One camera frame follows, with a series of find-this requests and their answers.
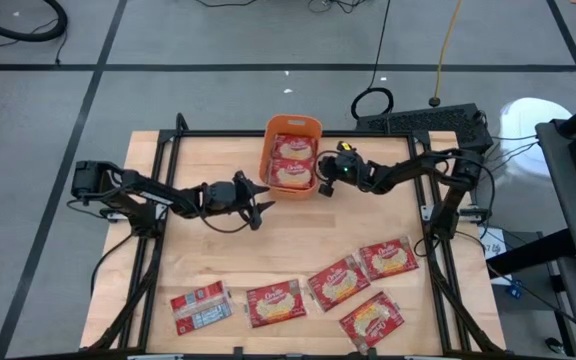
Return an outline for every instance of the keyboard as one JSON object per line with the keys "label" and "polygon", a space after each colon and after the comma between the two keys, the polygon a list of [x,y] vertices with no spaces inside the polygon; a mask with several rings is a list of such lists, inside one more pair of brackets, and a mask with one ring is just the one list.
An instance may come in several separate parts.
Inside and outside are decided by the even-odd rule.
{"label": "keyboard", "polygon": [[357,121],[359,131],[454,131],[459,147],[483,154],[493,145],[486,124],[479,120],[475,104],[364,116]]}

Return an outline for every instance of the red snack package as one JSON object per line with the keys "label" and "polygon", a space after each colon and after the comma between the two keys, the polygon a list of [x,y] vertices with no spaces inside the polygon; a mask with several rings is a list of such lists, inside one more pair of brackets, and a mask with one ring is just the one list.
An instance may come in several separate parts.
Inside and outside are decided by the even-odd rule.
{"label": "red snack package", "polygon": [[228,291],[219,281],[170,300],[177,334],[189,333],[230,316],[228,298]]}
{"label": "red snack package", "polygon": [[253,328],[306,315],[299,280],[248,290],[247,311]]}
{"label": "red snack package", "polygon": [[273,159],[288,159],[288,160],[308,160],[315,156],[317,151],[315,146],[315,139],[279,134],[275,136],[275,144],[272,150]]}
{"label": "red snack package", "polygon": [[341,327],[361,353],[404,323],[399,308],[384,292],[373,296],[339,320]]}
{"label": "red snack package", "polygon": [[352,256],[334,263],[308,279],[310,291],[324,311],[370,286],[370,281]]}
{"label": "red snack package", "polygon": [[407,237],[359,249],[359,258],[370,280],[392,276],[419,267]]}
{"label": "red snack package", "polygon": [[312,160],[274,159],[270,162],[268,184],[289,189],[309,189],[312,186]]}

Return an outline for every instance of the orange basket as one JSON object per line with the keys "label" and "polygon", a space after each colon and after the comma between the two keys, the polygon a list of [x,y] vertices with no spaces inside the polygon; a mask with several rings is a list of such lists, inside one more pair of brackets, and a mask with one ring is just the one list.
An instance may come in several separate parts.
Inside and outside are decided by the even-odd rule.
{"label": "orange basket", "polygon": [[[266,183],[266,179],[268,178],[268,165],[271,160],[270,155],[277,134],[307,136],[315,139],[315,145],[319,147],[321,123],[315,118],[304,115],[275,115],[268,121],[264,135],[264,149],[261,152],[261,163],[259,164],[259,177],[264,183]],[[268,186],[270,187],[270,192],[276,197],[303,200],[310,198],[317,191],[317,178],[314,177],[312,186],[308,189],[287,189],[271,185]]]}

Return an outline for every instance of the white paper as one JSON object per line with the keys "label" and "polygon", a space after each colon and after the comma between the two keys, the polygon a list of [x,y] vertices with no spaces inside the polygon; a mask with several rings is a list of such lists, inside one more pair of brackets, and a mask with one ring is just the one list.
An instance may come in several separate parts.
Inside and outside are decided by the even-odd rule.
{"label": "white paper", "polygon": [[[481,234],[483,234],[483,232],[484,228],[479,227],[479,237],[481,237]],[[504,240],[503,230],[495,228],[488,228],[488,233],[486,234],[486,236],[481,238],[481,243],[486,248],[486,260],[506,252],[506,243],[504,241],[500,241],[499,239]],[[506,277],[512,280],[511,275],[506,275]],[[510,286],[510,282],[501,277],[490,280],[490,282],[492,282],[493,285]]]}

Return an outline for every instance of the wooden tabletop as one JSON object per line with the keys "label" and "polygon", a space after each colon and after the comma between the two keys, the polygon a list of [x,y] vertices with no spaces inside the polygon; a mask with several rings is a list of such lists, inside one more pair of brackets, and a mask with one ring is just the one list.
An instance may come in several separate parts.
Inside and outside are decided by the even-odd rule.
{"label": "wooden tabletop", "polygon": [[[157,132],[134,132],[125,168],[143,175],[151,172]],[[334,149],[337,138],[324,138],[320,150]],[[347,138],[364,159],[391,165],[409,159],[405,139]],[[431,133],[432,148],[456,146],[454,133]],[[243,170],[259,183],[258,167],[262,138],[188,137],[181,141],[175,174],[176,188],[202,182],[230,180]],[[160,181],[165,178],[165,169]],[[430,190],[426,183],[426,197]],[[270,198],[259,196],[258,201]],[[356,251],[359,247],[408,235],[413,243],[422,238],[413,181],[397,185],[386,195],[363,194],[338,183],[332,198],[317,195],[306,201],[279,200],[263,214],[258,231],[245,229],[226,235],[206,227],[201,220],[184,220],[171,215],[166,237],[148,352],[232,353],[243,346],[245,353],[258,354],[347,354],[356,351],[338,320],[379,291],[385,291],[401,308],[405,324],[376,346],[381,355],[439,355],[441,345],[425,258],[419,269],[380,279],[327,313],[305,296],[306,317],[251,329],[244,314],[246,290],[298,278],[301,286],[308,277]],[[220,228],[241,224],[238,215],[209,219]],[[458,230],[478,238],[475,225],[460,223]],[[130,232],[126,222],[109,226],[104,252]],[[97,276],[82,346],[90,345],[115,318],[126,301],[137,241],[131,241],[110,256]],[[504,338],[481,248],[472,239],[457,235],[452,249],[464,305],[479,326],[500,347]],[[440,248],[438,259],[442,258]],[[233,316],[178,336],[170,300],[222,280],[234,302]],[[451,344],[459,348],[454,313],[446,303]],[[130,344],[137,342],[142,310],[133,321]]]}

